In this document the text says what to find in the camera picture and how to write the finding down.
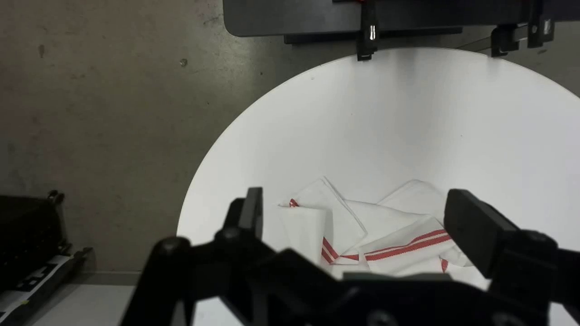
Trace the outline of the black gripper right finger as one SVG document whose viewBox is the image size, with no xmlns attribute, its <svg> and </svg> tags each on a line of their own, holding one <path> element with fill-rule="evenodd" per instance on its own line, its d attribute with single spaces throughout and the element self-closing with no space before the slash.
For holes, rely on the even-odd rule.
<svg viewBox="0 0 580 326">
<path fill-rule="evenodd" d="M 443 231 L 490 283 L 548 283 L 556 242 L 516 227 L 499 211 L 463 189 L 451 189 L 443 206 Z"/>
</svg>

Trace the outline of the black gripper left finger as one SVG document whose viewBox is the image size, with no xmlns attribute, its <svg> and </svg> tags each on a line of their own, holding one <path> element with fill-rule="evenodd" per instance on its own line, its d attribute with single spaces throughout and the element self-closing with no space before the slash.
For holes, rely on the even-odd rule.
<svg viewBox="0 0 580 326">
<path fill-rule="evenodd" d="M 222 224 L 222 235 L 226 238 L 238 238 L 248 235 L 255 240 L 262 236 L 262 189 L 251 187 L 244 198 L 235 198 L 226 213 Z"/>
</svg>

